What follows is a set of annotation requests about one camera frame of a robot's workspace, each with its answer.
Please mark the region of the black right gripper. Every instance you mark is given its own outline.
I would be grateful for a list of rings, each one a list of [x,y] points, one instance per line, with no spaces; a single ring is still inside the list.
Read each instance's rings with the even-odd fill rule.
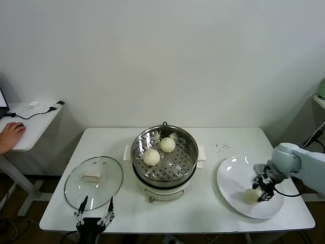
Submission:
[[[257,199],[258,203],[269,201],[274,196],[274,183],[272,182],[271,178],[268,176],[267,171],[264,172],[259,176],[255,177],[252,182],[252,188],[257,189],[260,187],[262,190],[261,195]]]

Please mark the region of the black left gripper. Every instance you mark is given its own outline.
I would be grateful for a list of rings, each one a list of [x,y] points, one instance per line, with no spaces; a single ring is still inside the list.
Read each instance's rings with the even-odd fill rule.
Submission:
[[[113,196],[110,199],[107,213],[102,218],[84,218],[83,213],[87,205],[88,196],[80,204],[78,211],[74,212],[76,229],[80,234],[78,244],[95,244],[98,235],[105,231],[115,218]]]

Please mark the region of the person's bare hand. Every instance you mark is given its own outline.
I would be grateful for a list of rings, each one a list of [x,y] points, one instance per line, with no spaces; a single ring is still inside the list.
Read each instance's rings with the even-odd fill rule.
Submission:
[[[1,155],[11,151],[24,134],[26,127],[23,123],[8,123],[1,132]]]

